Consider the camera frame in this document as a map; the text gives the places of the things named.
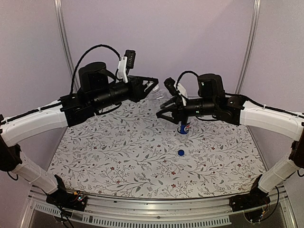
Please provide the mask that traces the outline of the white sports bottle cap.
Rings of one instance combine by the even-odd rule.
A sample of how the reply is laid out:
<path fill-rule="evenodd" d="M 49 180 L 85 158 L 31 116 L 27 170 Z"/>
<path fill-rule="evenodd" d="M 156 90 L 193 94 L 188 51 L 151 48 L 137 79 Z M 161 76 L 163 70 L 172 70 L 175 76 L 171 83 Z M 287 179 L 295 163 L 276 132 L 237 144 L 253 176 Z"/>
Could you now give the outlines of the white sports bottle cap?
<path fill-rule="evenodd" d="M 153 92 L 159 90 L 159 86 L 158 85 L 154 85 L 154 82 L 152 82 L 152 81 L 149 81 L 146 84 L 146 87 L 145 87 L 144 91 L 147 91 L 149 88 L 151 88 Z"/>

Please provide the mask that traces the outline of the small clear bottle white cap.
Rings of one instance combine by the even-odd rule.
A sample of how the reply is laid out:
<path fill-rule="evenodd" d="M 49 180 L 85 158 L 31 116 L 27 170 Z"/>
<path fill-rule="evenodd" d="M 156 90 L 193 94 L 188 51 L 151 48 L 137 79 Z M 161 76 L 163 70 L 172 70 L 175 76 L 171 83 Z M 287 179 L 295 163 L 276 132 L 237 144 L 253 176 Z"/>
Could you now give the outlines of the small clear bottle white cap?
<path fill-rule="evenodd" d="M 168 90 L 163 88 L 153 89 L 148 96 L 150 104 L 154 108 L 160 108 L 162 104 L 169 101 L 171 98 L 173 98 L 173 96 Z"/>

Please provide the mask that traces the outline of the clear plastic Pepsi bottle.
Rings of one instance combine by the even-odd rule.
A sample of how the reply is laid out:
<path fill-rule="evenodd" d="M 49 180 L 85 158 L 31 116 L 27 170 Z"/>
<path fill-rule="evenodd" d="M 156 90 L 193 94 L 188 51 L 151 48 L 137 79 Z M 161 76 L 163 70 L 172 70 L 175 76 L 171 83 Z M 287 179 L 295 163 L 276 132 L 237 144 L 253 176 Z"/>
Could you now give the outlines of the clear plastic Pepsi bottle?
<path fill-rule="evenodd" d="M 183 121 L 179 123 L 177 128 L 177 139 L 180 141 L 186 140 L 188 138 L 188 133 L 190 130 L 190 121 Z"/>

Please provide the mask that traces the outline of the blue bottle cap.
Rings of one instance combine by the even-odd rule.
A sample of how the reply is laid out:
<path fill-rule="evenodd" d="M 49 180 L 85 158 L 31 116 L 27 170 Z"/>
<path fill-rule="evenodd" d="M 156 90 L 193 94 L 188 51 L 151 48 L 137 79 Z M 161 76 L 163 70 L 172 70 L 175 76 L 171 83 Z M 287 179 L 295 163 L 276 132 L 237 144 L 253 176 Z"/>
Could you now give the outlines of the blue bottle cap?
<path fill-rule="evenodd" d="M 185 155 L 185 151 L 184 150 L 178 150 L 178 155 L 179 156 L 184 156 Z"/>

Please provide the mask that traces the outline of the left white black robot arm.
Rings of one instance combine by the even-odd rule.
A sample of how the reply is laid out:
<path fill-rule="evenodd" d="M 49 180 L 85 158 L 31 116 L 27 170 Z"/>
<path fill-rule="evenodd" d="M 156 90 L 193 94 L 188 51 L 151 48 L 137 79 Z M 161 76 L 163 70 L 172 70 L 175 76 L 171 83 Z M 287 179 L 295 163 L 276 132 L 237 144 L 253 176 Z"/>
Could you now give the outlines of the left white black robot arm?
<path fill-rule="evenodd" d="M 60 206 L 71 197 L 60 177 L 51 175 L 26 157 L 19 142 L 57 128 L 72 127 L 91 117 L 106 114 L 105 108 L 118 108 L 123 101 L 139 102 L 158 85 L 158 79 L 128 76 L 121 60 L 116 75 L 104 62 L 93 62 L 79 69 L 81 87 L 76 93 L 62 96 L 50 104 L 16 115 L 0 118 L 0 169 L 12 172 L 41 188 Z"/>

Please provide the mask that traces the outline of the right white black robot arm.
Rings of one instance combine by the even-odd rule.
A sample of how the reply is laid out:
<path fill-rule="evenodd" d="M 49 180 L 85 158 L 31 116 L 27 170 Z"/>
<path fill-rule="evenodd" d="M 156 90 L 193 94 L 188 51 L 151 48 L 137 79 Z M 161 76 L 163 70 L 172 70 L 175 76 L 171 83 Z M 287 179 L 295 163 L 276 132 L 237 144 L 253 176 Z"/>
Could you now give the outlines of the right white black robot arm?
<path fill-rule="evenodd" d="M 288 179 L 304 166 L 304 115 L 259 104 L 245 95 L 226 93 L 222 78 L 216 74 L 197 76 L 198 98 L 186 97 L 179 80 L 165 80 L 173 96 L 161 105 L 157 117 L 173 124 L 187 124 L 189 117 L 211 115 L 215 121 L 233 125 L 253 126 L 275 132 L 293 140 L 291 153 L 255 180 L 246 203 L 256 207 L 277 184 Z"/>

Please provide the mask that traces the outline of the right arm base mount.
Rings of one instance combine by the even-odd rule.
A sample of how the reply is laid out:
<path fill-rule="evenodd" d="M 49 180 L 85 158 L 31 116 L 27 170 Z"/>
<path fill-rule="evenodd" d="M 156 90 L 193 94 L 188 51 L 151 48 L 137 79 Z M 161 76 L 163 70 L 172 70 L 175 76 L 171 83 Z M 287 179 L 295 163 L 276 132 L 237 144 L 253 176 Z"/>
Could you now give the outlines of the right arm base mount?
<path fill-rule="evenodd" d="M 245 219 L 251 223 L 260 222 L 268 210 L 270 198 L 268 193 L 260 189 L 246 194 L 238 194 L 229 198 L 229 206 L 233 212 L 244 211 Z"/>

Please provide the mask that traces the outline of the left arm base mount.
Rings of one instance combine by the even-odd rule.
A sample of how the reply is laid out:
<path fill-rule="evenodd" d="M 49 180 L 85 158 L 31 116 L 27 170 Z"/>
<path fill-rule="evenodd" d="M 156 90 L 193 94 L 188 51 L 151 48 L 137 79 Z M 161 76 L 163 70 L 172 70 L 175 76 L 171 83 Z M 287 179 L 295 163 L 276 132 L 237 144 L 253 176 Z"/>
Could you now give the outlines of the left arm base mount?
<path fill-rule="evenodd" d="M 69 193 L 63 180 L 57 175 L 55 175 L 55 178 L 57 180 L 57 190 L 54 193 L 47 194 L 46 202 L 61 208 L 85 211 L 88 200 L 87 194 L 79 190 Z"/>

